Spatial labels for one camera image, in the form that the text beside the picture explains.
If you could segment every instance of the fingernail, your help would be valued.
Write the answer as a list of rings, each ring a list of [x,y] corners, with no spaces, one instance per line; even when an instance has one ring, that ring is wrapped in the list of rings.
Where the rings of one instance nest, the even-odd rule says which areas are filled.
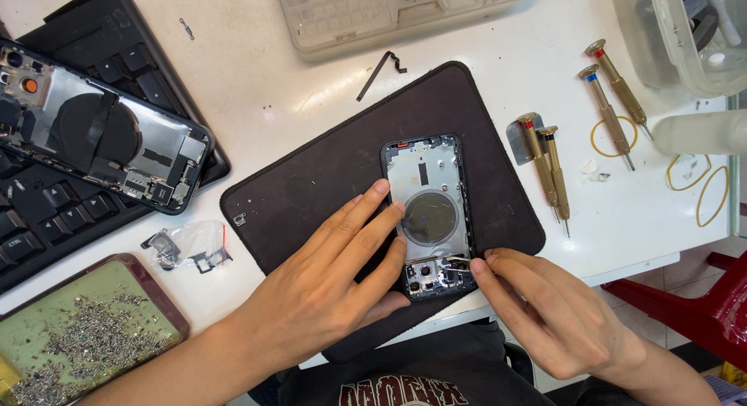
[[[381,179],[373,184],[373,187],[380,193],[386,193],[389,191],[389,182],[386,179]]]
[[[485,262],[482,259],[473,259],[469,263],[469,270],[473,273],[482,273],[485,270]]]

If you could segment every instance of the yellow rubber band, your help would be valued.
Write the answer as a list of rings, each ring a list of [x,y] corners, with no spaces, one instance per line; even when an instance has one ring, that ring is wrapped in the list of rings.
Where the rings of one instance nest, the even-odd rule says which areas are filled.
[[[633,147],[636,146],[636,142],[638,142],[638,128],[636,127],[636,124],[633,123],[632,120],[630,120],[629,118],[627,118],[625,116],[618,116],[617,118],[618,119],[626,120],[626,121],[628,121],[630,123],[631,126],[633,126],[633,132],[635,133],[635,135],[633,136],[633,143],[630,144],[630,149],[633,149]],[[596,132],[597,126],[599,126],[602,123],[604,123],[604,120],[599,121],[599,123],[597,123],[596,125],[594,125],[594,127],[592,128],[592,136],[591,136],[591,138],[592,138],[592,147],[594,148],[594,151],[597,151],[599,153],[599,155],[606,156],[607,158],[615,158],[616,156],[621,156],[622,154],[620,154],[620,153],[617,154],[617,155],[610,155],[610,154],[607,154],[607,153],[603,153],[602,151],[599,150],[599,148],[597,148],[596,143],[594,143],[594,132]]]
[[[671,172],[672,172],[672,167],[675,166],[675,163],[677,163],[677,160],[679,158],[680,158],[679,155],[676,156],[672,160],[672,162],[669,163],[669,166],[666,168],[666,182],[669,185],[669,188],[672,189],[672,190],[674,190],[674,191],[687,190],[687,189],[693,187],[694,185],[698,184],[698,182],[701,181],[701,180],[703,180],[703,177],[705,177],[705,175],[708,172],[710,172],[711,167],[713,167],[713,165],[711,165],[711,163],[710,163],[710,157],[708,155],[706,155],[705,156],[705,160],[708,162],[708,168],[705,169],[705,171],[703,172],[703,174],[701,174],[701,176],[698,177],[698,179],[696,181],[691,182],[687,187],[683,187],[682,189],[676,189],[675,186],[672,184],[672,175],[671,175]]]
[[[706,221],[705,224],[700,223],[700,204],[703,201],[703,195],[705,194],[705,189],[708,189],[708,184],[710,183],[710,179],[714,178],[716,173],[720,171],[724,171],[726,173],[726,187],[724,187],[724,197],[721,200],[721,204],[719,205],[719,208],[715,210],[714,216],[710,217],[709,220]],[[700,228],[705,227],[706,225],[710,224],[711,221],[715,219],[715,217],[721,212],[721,208],[724,207],[724,202],[726,202],[726,196],[729,194],[729,167],[726,165],[722,165],[721,167],[718,167],[713,174],[708,177],[708,180],[705,181],[705,185],[703,186],[703,190],[701,191],[701,197],[698,198],[698,206],[696,207],[696,221],[698,222],[698,226]]]

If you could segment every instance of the black t-shirt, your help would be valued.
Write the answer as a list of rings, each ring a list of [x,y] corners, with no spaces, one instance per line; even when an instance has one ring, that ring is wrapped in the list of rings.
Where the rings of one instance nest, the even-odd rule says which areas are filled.
[[[498,325],[463,325],[365,353],[342,365],[278,374],[280,406],[553,406],[503,361]],[[640,405],[589,381],[577,405]]]

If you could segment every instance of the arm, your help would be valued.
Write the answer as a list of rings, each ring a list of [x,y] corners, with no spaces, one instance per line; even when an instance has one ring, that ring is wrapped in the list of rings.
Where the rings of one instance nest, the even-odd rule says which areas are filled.
[[[695,370],[636,336],[570,273],[514,250],[488,250],[486,256],[470,265],[477,284],[503,324],[549,375],[567,380],[589,373],[648,406],[720,404]]]
[[[376,270],[353,281],[404,215],[404,205],[393,203],[363,227],[388,192],[389,183],[377,181],[322,224],[236,311],[77,404],[223,404],[409,305],[401,293],[387,293],[404,263],[401,237]]]

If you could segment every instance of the white table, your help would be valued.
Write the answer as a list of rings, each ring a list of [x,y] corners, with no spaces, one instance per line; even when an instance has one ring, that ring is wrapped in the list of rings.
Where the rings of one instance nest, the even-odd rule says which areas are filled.
[[[68,1],[0,0],[0,19],[18,37]],[[603,158],[589,144],[589,131],[601,117],[589,86],[577,72],[593,63],[583,51],[599,38],[607,39],[606,50],[647,111],[650,126],[669,115],[721,111],[726,104],[725,98],[698,101],[685,91],[643,86],[628,60],[611,0],[525,0],[498,17],[318,63],[304,62],[294,51],[278,0],[135,1],[233,169],[226,179],[201,189],[182,215],[148,215],[3,295],[0,313],[109,254],[131,252],[147,264],[150,252],[139,246],[145,238],[164,227],[224,220],[218,201],[230,185],[450,60],[472,70],[504,144],[506,126],[526,112],[535,111],[546,124],[560,127],[556,141],[572,211],[571,239],[556,223],[534,167],[517,167],[547,233],[543,257],[594,286],[676,262],[680,250],[728,235],[727,209],[707,227],[696,226],[702,184],[689,191],[668,189],[664,172],[671,158],[657,153],[643,132],[630,155],[637,167],[634,173],[622,159]],[[194,41],[184,32],[180,18],[192,29]],[[356,102],[368,69],[387,49],[400,57],[408,73],[397,74],[386,67],[362,102]],[[601,77],[615,110],[624,114],[609,82]],[[632,134],[630,126],[623,127]],[[612,152],[606,139],[601,145]],[[612,175],[607,182],[584,181],[579,167],[590,159],[599,164],[600,172]],[[728,162],[725,156],[711,160],[714,169]],[[714,178],[714,191],[709,190],[704,199],[704,220],[721,200],[722,177]],[[193,333],[244,302],[264,278],[232,231],[226,243],[235,261],[206,275],[196,268],[171,272],[149,268]],[[477,291],[396,340],[492,314]],[[320,358],[306,365],[320,363]]]

